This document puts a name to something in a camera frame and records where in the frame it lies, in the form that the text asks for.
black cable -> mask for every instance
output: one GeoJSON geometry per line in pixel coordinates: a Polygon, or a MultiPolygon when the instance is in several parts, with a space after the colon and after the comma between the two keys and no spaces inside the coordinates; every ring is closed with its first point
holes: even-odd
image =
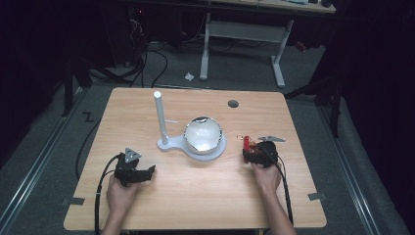
{"type": "Polygon", "coordinates": [[[274,161],[274,159],[272,159],[272,157],[266,152],[265,148],[262,148],[261,151],[265,152],[265,154],[271,159],[272,162],[274,162],[275,166],[277,166],[278,171],[280,171],[281,177],[283,179],[283,185],[284,185],[284,191],[285,191],[285,195],[286,195],[286,202],[287,202],[287,213],[288,213],[288,219],[290,220],[290,222],[294,225],[294,220],[293,220],[293,210],[291,208],[291,199],[290,199],[290,192],[288,190],[288,184],[287,184],[287,177],[286,177],[286,170],[285,170],[285,165],[283,160],[278,156],[278,158],[281,160],[282,165],[284,167],[284,173],[281,170],[281,167],[278,166],[278,164],[274,161]]]}
{"type": "Polygon", "coordinates": [[[181,44],[183,46],[188,47],[188,48],[200,48],[200,47],[202,47],[204,45],[204,44],[202,44],[199,47],[190,47],[190,46],[187,46],[185,43],[192,43],[192,42],[196,42],[196,41],[199,41],[200,39],[204,39],[205,38],[204,36],[200,36],[199,38],[197,38],[197,37],[201,34],[202,28],[204,28],[206,17],[207,17],[207,14],[204,13],[204,17],[202,18],[201,26],[199,27],[198,32],[191,39],[186,40],[186,41],[182,41],[181,44]]]}
{"type": "Polygon", "coordinates": [[[247,43],[241,43],[241,42],[239,42],[238,40],[235,40],[235,42],[234,42],[236,45],[239,45],[239,46],[243,46],[243,47],[250,47],[250,48],[257,48],[257,47],[262,47],[262,46],[266,46],[266,45],[268,45],[268,44],[270,44],[270,42],[267,42],[267,41],[261,41],[261,42],[257,42],[257,44],[256,45],[249,45],[249,44],[247,44],[247,43]]]}
{"type": "Polygon", "coordinates": [[[85,139],[83,140],[82,146],[79,149],[78,155],[76,157],[76,163],[75,163],[75,174],[76,174],[76,179],[79,181],[80,178],[80,174],[79,174],[79,158],[80,158],[80,154],[82,153],[83,148],[85,147],[86,141],[88,141],[89,136],[92,134],[92,132],[94,131],[95,128],[97,128],[98,124],[101,122],[101,119],[99,119],[97,121],[97,123],[95,123],[94,127],[92,127],[92,129],[89,131],[88,135],[86,135],[85,139]]]}
{"type": "Polygon", "coordinates": [[[228,48],[226,48],[224,50],[215,50],[215,49],[211,48],[211,46],[209,44],[209,50],[212,51],[212,52],[221,52],[221,53],[228,52],[234,46],[234,39],[223,39],[223,40],[220,40],[220,39],[216,38],[216,41],[227,41],[227,40],[230,40],[230,42],[229,42],[230,45],[229,45],[228,48]]]}
{"type": "Polygon", "coordinates": [[[161,75],[165,72],[165,70],[167,69],[167,64],[168,64],[168,62],[167,62],[167,57],[165,56],[165,55],[163,55],[162,53],[160,53],[160,52],[158,52],[158,51],[151,51],[151,52],[154,52],[154,53],[157,53],[157,54],[159,54],[159,55],[161,55],[161,56],[163,56],[164,57],[164,59],[165,59],[165,66],[164,66],[164,69],[161,71],[161,73],[153,80],[153,83],[152,83],[152,86],[151,86],[151,88],[154,88],[154,86],[155,86],[155,83],[156,83],[156,81],[159,79],[159,77],[161,77],[161,75]]]}
{"type": "Polygon", "coordinates": [[[107,176],[107,174],[109,174],[109,173],[111,173],[111,172],[114,172],[114,171],[115,171],[114,169],[112,169],[112,170],[108,171],[107,173],[105,173],[105,176],[107,176]]]}
{"type": "Polygon", "coordinates": [[[190,48],[190,49],[198,49],[198,48],[203,47],[204,45],[205,45],[204,42],[198,42],[198,40],[195,40],[195,41],[192,41],[192,42],[182,42],[182,46],[187,47],[187,48],[190,48]],[[192,44],[192,43],[195,43],[196,44],[197,43],[198,46],[189,46],[186,43],[188,43],[188,44],[192,44]]]}
{"type": "MultiPolygon", "coordinates": [[[[116,81],[128,82],[128,80],[125,80],[125,78],[126,78],[126,77],[128,77],[128,76],[131,76],[132,74],[134,74],[135,72],[137,72],[137,71],[138,71],[138,70],[140,70],[140,69],[141,69],[141,62],[140,62],[140,59],[138,59],[137,64],[135,65],[134,69],[132,69],[132,70],[130,70],[130,71],[128,71],[128,72],[126,72],[126,73],[123,73],[123,74],[117,75],[117,77],[118,77],[119,79],[117,79],[116,81]]],[[[104,80],[104,79],[108,79],[108,78],[110,78],[110,77],[108,77],[108,76],[106,76],[106,75],[99,75],[99,74],[95,73],[95,72],[94,72],[94,71],[92,71],[92,70],[90,70],[90,71],[89,71],[89,74],[90,74],[91,76],[93,76],[93,77],[95,77],[95,78],[98,78],[98,79],[101,79],[101,80],[104,80]]]]}
{"type": "Polygon", "coordinates": [[[110,164],[118,159],[119,155],[116,155],[110,161],[107,163],[107,165],[104,168],[103,174],[101,175],[100,182],[98,183],[97,187],[97,193],[95,195],[95,235],[100,235],[100,199],[101,199],[101,189],[104,181],[104,177],[108,174],[107,169],[110,166],[110,164]]]}
{"type": "MultiPolygon", "coordinates": [[[[146,49],[146,54],[145,54],[145,59],[144,59],[144,67],[147,65],[147,53],[148,53],[148,49],[146,49]]],[[[144,88],[144,68],[141,71],[141,87],[144,88]]]]}
{"type": "Polygon", "coordinates": [[[143,69],[144,69],[144,67],[146,66],[146,63],[145,63],[145,62],[143,62],[143,59],[142,59],[141,57],[140,57],[140,63],[141,63],[141,65],[143,65],[143,66],[141,67],[141,69],[140,69],[139,71],[137,71],[137,74],[136,74],[136,75],[134,76],[134,78],[131,80],[129,87],[132,87],[132,86],[134,85],[135,80],[138,78],[138,76],[139,76],[140,74],[142,74],[142,73],[143,73],[143,69]]]}

white base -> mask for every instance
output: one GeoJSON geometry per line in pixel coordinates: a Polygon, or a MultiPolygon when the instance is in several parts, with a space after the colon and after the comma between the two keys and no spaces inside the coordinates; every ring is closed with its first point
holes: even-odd
{"type": "Polygon", "coordinates": [[[202,55],[201,76],[200,80],[208,80],[208,52],[202,55]]]}
{"type": "Polygon", "coordinates": [[[275,56],[272,56],[271,63],[272,63],[272,68],[274,68],[274,74],[275,74],[275,79],[277,80],[277,86],[279,88],[284,88],[285,82],[284,82],[283,74],[281,73],[280,64],[274,63],[274,61],[275,61],[275,56]]]}
{"type": "Polygon", "coordinates": [[[191,157],[192,159],[202,161],[202,162],[212,161],[212,160],[219,158],[226,148],[226,137],[223,133],[222,133],[222,140],[220,141],[219,146],[217,146],[216,149],[214,149],[210,154],[207,154],[207,155],[197,155],[191,152],[185,143],[183,135],[179,135],[175,137],[167,137],[167,141],[168,143],[166,145],[162,143],[161,138],[157,142],[159,149],[161,149],[163,152],[167,152],[172,149],[181,150],[185,154],[187,154],[189,157],[191,157]]]}

gray carpet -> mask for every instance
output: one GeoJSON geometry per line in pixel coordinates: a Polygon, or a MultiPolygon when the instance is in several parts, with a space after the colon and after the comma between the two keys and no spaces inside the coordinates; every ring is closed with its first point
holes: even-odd
{"type": "MultiPolygon", "coordinates": [[[[287,83],[287,87],[283,90],[276,87],[268,58],[241,55],[241,50],[236,47],[225,54],[211,53],[209,79],[205,82],[198,80],[201,62],[200,48],[177,50],[166,46],[160,52],[167,57],[168,67],[158,80],[158,86],[288,93],[308,83],[324,49],[311,49],[301,53],[296,48],[286,48],[281,61],[281,68],[287,83]],[[187,72],[195,76],[193,81],[184,79],[187,72]]],[[[163,57],[157,53],[149,52],[147,65],[144,69],[146,87],[151,84],[163,67],[163,57]]],[[[124,72],[125,70],[118,68],[115,71],[124,72]]],[[[111,91],[116,86],[121,85],[108,80],[96,79],[94,85],[88,91],[84,91],[85,97],[79,102],[68,120],[62,137],[51,153],[49,163],[16,217],[9,234],[92,234],[92,232],[65,230],[63,222],[68,206],[63,206],[62,201],[63,198],[70,198],[74,192],[77,183],[75,176],[76,157],[84,138],[102,116],[111,91]],[[92,122],[86,121],[87,115],[85,113],[90,113],[89,119],[92,119],[92,122]]],[[[134,84],[134,87],[139,86],[141,86],[140,78],[134,84]]],[[[337,151],[333,145],[331,134],[326,128],[327,123],[319,114],[318,109],[314,107],[311,98],[300,96],[297,99],[289,100],[288,105],[317,190],[327,196],[327,199],[322,201],[322,205],[328,223],[321,229],[298,229],[298,233],[366,234],[346,186],[337,151]]],[[[347,115],[345,103],[342,103],[342,109],[343,114],[339,123],[340,141],[350,160],[357,181],[364,195],[367,196],[368,204],[378,221],[381,234],[408,234],[400,217],[394,211],[393,204],[380,183],[376,171],[367,160],[358,135],[347,115]]],[[[60,121],[62,111],[63,91],[61,89],[56,94],[54,103],[37,119],[18,150],[1,169],[1,178],[7,179],[0,182],[2,188],[1,212],[13,199],[54,126],[60,121]]],[[[90,136],[81,152],[80,170],[82,170],[93,137],[94,134],[90,136]]]]}

metal rail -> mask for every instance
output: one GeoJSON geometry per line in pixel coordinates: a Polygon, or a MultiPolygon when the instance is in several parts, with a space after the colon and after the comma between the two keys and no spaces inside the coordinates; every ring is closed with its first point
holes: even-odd
{"type": "Polygon", "coordinates": [[[354,205],[356,206],[356,210],[360,216],[362,224],[366,230],[367,234],[378,235],[381,234],[376,224],[375,218],[370,211],[369,205],[366,201],[366,198],[361,191],[359,184],[357,183],[356,178],[354,177],[353,171],[348,163],[347,157],[345,152],[343,151],[341,142],[338,138],[333,135],[333,132],[330,128],[330,115],[328,111],[323,107],[317,107],[317,111],[322,119],[325,121],[325,127],[327,132],[331,136],[331,140],[333,145],[337,151],[338,160],[342,175],[345,178],[345,182],[350,192],[351,198],[353,199],[354,205]]]}
{"type": "Polygon", "coordinates": [[[56,125],[48,140],[46,141],[42,151],[37,156],[37,159],[31,167],[30,171],[28,172],[23,182],[19,186],[19,189],[16,192],[15,196],[10,201],[9,206],[4,210],[3,214],[1,215],[0,234],[7,234],[11,229],[15,219],[19,215],[19,212],[23,208],[24,203],[26,202],[31,191],[33,190],[40,176],[42,175],[43,170],[49,163],[49,160],[52,158],[55,145],[61,137],[62,133],[64,132],[67,123],[70,120],[73,111],[75,110],[75,107],[86,95],[86,92],[81,91],[81,89],[78,89],[76,93],[77,95],[75,97],[75,104],[73,108],[71,109],[67,117],[61,117],[58,124],[56,125]]]}

wooden table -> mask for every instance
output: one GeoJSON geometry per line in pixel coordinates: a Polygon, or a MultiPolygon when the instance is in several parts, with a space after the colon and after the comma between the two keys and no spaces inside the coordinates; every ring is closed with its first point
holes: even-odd
{"type": "MultiPolygon", "coordinates": [[[[156,89],[116,88],[109,100],[74,197],[85,199],[71,205],[65,219],[68,230],[94,229],[95,191],[110,158],[125,147],[143,155],[138,169],[156,165],[151,181],[143,183],[123,228],[152,229],[250,229],[268,227],[265,210],[254,182],[254,172],[242,157],[238,135],[273,135],[287,169],[295,227],[323,227],[326,217],[318,200],[299,138],[284,96],[277,92],[157,89],[162,94],[167,134],[183,133],[188,121],[200,116],[215,118],[227,138],[224,153],[216,160],[198,162],[179,150],[161,152],[155,106],[156,89]],[[229,100],[239,102],[228,107],[229,100]]],[[[100,227],[109,213],[103,184],[100,227]]],[[[286,206],[284,189],[279,187],[286,206]]]]}
{"type": "Polygon", "coordinates": [[[284,0],[210,0],[218,3],[231,3],[240,5],[251,5],[255,7],[278,8],[293,11],[305,11],[311,13],[330,13],[336,12],[336,8],[331,5],[326,8],[321,5],[321,0],[318,3],[298,4],[284,0]]]}

